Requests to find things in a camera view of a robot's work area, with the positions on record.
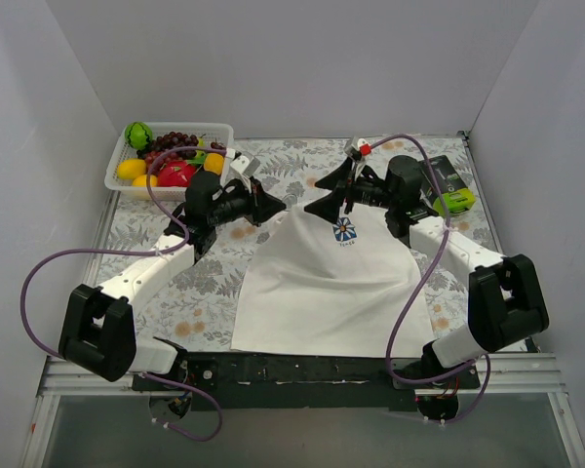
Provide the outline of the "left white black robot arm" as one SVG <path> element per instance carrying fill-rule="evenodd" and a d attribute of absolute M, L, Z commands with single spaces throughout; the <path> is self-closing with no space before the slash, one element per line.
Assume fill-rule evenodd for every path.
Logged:
<path fill-rule="evenodd" d="M 285 207 L 254 177 L 222 185 L 217 175 L 197 173 L 145 257 L 96 287 L 80 285 L 72 291 L 59 355 L 108 381 L 151 372 L 164 388 L 180 388 L 188 376 L 187 365 L 178 359 L 180 347 L 162 338 L 137 337 L 136 312 L 209 251 L 218 227 L 239 218 L 259 226 Z"/>

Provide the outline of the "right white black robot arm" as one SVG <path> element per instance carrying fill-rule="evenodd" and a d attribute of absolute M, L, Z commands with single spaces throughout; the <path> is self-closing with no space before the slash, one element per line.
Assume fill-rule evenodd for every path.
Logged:
<path fill-rule="evenodd" d="M 419 360 L 396 370 L 405 385 L 444 387 L 479 357 L 548 329 L 550 319 L 533 262 L 523 254 L 505 256 L 449 229 L 449 210 L 435 211 L 423 196 L 443 202 L 446 172 L 432 162 L 393 157 L 386 175 L 351 158 L 319 179 L 328 195 L 305 211 L 330 223 L 355 205 L 381 208 L 391 235 L 407 247 L 431 256 L 467 288 L 467 321 L 422 348 Z"/>

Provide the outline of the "white t-shirt with flower print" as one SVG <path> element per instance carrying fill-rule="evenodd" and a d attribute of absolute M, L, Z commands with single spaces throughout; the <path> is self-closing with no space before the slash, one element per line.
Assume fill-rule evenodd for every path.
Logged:
<path fill-rule="evenodd" d="M 420 280 L 384 212 L 358 205 L 334 224 L 295 206 L 267 224 L 240 291 L 235 351 L 382 358 Z"/>

